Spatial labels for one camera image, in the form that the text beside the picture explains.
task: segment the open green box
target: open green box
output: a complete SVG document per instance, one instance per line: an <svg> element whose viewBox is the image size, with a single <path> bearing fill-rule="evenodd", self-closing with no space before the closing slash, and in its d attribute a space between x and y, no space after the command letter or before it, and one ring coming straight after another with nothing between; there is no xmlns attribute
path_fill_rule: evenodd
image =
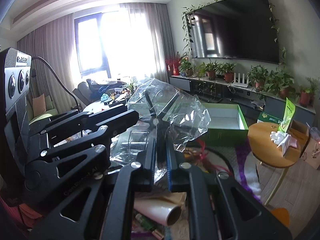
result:
<svg viewBox="0 0 320 240"><path fill-rule="evenodd" d="M208 109L211 122L208 131L199 138L208 146L237 146L245 142L248 126L239 105L202 103Z"/></svg>

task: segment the cardboard tube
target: cardboard tube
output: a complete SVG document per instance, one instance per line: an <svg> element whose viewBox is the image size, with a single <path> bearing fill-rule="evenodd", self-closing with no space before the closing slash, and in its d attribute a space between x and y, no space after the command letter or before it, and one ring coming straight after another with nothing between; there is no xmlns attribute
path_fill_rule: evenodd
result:
<svg viewBox="0 0 320 240"><path fill-rule="evenodd" d="M163 226L172 226L181 215L179 205L156 198L135 198L134 209Z"/></svg>

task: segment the green plastic pouch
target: green plastic pouch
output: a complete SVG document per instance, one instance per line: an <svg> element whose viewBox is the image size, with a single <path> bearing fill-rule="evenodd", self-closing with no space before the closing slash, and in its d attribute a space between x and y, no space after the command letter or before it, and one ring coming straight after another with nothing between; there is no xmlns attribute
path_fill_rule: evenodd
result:
<svg viewBox="0 0 320 240"><path fill-rule="evenodd" d="M284 116L281 124L279 125L278 131L287 132L291 119L294 115L294 111L296 110L296 106L287 98L285 103Z"/></svg>

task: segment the green box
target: green box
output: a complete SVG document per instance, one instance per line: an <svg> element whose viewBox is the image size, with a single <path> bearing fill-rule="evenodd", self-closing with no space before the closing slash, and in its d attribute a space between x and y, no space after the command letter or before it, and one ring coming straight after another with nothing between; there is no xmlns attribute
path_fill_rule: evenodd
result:
<svg viewBox="0 0 320 240"><path fill-rule="evenodd" d="M239 105L202 103L208 109L211 122L208 131L199 138L208 146L237 146L244 143L248 126Z"/></svg>
<svg viewBox="0 0 320 240"><path fill-rule="evenodd" d="M280 124L282 122L282 120L279 118L276 118L270 114L263 112L263 113L259 114L257 122L271 122L271 123Z"/></svg>

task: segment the silver screw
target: silver screw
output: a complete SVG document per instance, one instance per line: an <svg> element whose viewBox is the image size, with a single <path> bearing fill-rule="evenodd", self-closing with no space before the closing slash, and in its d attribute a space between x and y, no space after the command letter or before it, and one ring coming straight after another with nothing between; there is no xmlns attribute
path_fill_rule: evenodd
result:
<svg viewBox="0 0 320 240"><path fill-rule="evenodd" d="M40 153L40 156L41 157L44 157L44 156L46 156L47 155L47 151L46 150L44 150L44 151L42 151L41 153Z"/></svg>
<svg viewBox="0 0 320 240"><path fill-rule="evenodd" d="M224 171L222 171L222 172L220 172L220 173L218 174L218 177L219 177L220 179L227 179L227 178L229 178L229 174L226 173L226 172L224 172Z"/></svg>
<svg viewBox="0 0 320 240"><path fill-rule="evenodd" d="M190 163L181 163L180 167L183 169L190 169L191 168L191 164Z"/></svg>
<svg viewBox="0 0 320 240"><path fill-rule="evenodd" d="M97 145L97 146L94 148L94 150L95 150L97 153L101 153L101 152L104 151L105 148L106 148L106 147L105 147L104 145L99 144L99 145Z"/></svg>
<svg viewBox="0 0 320 240"><path fill-rule="evenodd" d="M93 174L93 178L94 179L102 179L103 178L103 174L101 172L96 172Z"/></svg>
<svg viewBox="0 0 320 240"><path fill-rule="evenodd" d="M133 163L131 163L131 167L134 169L138 169L141 167L141 163L140 162L133 162Z"/></svg>
<svg viewBox="0 0 320 240"><path fill-rule="evenodd" d="M102 126L99 127L100 130L105 130L105 129L107 129L107 128L108 128L107 125L102 125Z"/></svg>

